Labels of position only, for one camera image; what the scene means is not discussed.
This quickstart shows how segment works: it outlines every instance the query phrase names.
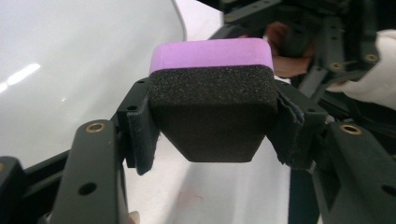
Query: person's hand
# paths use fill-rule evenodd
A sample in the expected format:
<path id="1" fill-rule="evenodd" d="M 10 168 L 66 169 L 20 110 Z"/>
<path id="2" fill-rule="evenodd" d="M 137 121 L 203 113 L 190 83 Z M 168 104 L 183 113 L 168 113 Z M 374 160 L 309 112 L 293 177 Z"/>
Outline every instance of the person's hand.
<path id="1" fill-rule="evenodd" d="M 278 21 L 269 24 L 265 30 L 272 51 L 274 72 L 278 77 L 295 77 L 305 74 L 314 53 L 314 48 L 310 45 L 302 58 L 280 56 L 279 52 L 288 30 L 287 25 Z"/>

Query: mounting hole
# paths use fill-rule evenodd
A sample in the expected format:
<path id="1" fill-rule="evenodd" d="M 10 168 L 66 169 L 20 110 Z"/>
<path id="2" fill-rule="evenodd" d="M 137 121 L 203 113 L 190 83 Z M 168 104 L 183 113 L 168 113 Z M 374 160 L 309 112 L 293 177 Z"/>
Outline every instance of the mounting hole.
<path id="1" fill-rule="evenodd" d="M 369 62 L 376 62 L 378 60 L 378 57 L 374 54 L 367 54 L 366 60 Z"/>
<path id="2" fill-rule="evenodd" d="M 224 16 L 224 21 L 232 21 L 233 20 L 233 16 Z"/>
<path id="3" fill-rule="evenodd" d="M 88 183 L 83 186 L 81 186 L 78 190 L 78 194 L 85 196 L 92 194 L 96 190 L 96 184 L 95 183 Z"/>
<path id="4" fill-rule="evenodd" d="M 128 109 L 128 110 L 135 111 L 135 110 L 137 110 L 137 106 L 135 106 L 135 105 L 130 105 L 130 106 L 127 107 L 127 109 Z"/>
<path id="5" fill-rule="evenodd" d="M 342 65 L 340 63 L 331 63 L 330 68 L 334 70 L 341 69 Z"/>
<path id="6" fill-rule="evenodd" d="M 342 131 L 349 133 L 349 134 L 355 134 L 355 135 L 361 134 L 361 129 L 359 129 L 355 126 L 352 126 L 352 125 L 345 124 L 345 125 L 341 125 L 340 128 Z"/>
<path id="7" fill-rule="evenodd" d="M 101 132 L 104 128 L 106 127 L 106 125 L 104 123 L 93 123 L 90 124 L 85 131 L 87 131 L 87 133 L 99 133 Z"/>
<path id="8" fill-rule="evenodd" d="M 387 194 L 390 194 L 393 197 L 396 197 L 396 188 L 388 185 L 383 185 L 382 190 L 384 190 Z"/>

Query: purple foam block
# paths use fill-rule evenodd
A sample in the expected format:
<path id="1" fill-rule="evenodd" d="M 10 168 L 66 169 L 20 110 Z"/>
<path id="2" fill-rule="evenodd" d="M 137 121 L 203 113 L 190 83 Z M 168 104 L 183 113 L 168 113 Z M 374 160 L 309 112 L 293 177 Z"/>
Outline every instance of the purple foam block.
<path id="1" fill-rule="evenodd" d="M 270 46 L 259 38 L 165 44 L 154 50 L 150 73 L 172 68 L 237 65 L 264 65 L 274 70 Z"/>

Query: glossy white panel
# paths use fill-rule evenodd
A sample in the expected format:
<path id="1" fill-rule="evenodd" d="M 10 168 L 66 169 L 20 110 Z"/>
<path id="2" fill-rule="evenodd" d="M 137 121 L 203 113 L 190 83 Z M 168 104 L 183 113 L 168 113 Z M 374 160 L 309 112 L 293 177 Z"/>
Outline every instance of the glossy white panel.
<path id="1" fill-rule="evenodd" d="M 1 155 L 28 167 L 69 149 L 149 74 L 156 46 L 182 38 L 170 0 L 2 1 Z"/>

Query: white cloth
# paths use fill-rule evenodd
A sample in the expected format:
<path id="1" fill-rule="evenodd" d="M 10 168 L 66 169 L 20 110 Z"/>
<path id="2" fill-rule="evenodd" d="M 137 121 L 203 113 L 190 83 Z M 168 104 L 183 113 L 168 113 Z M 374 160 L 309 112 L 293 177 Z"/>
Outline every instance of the white cloth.
<path id="1" fill-rule="evenodd" d="M 396 110 L 396 30 L 377 33 L 380 62 L 360 81 L 333 84 L 327 90 L 343 92 L 352 99 Z"/>

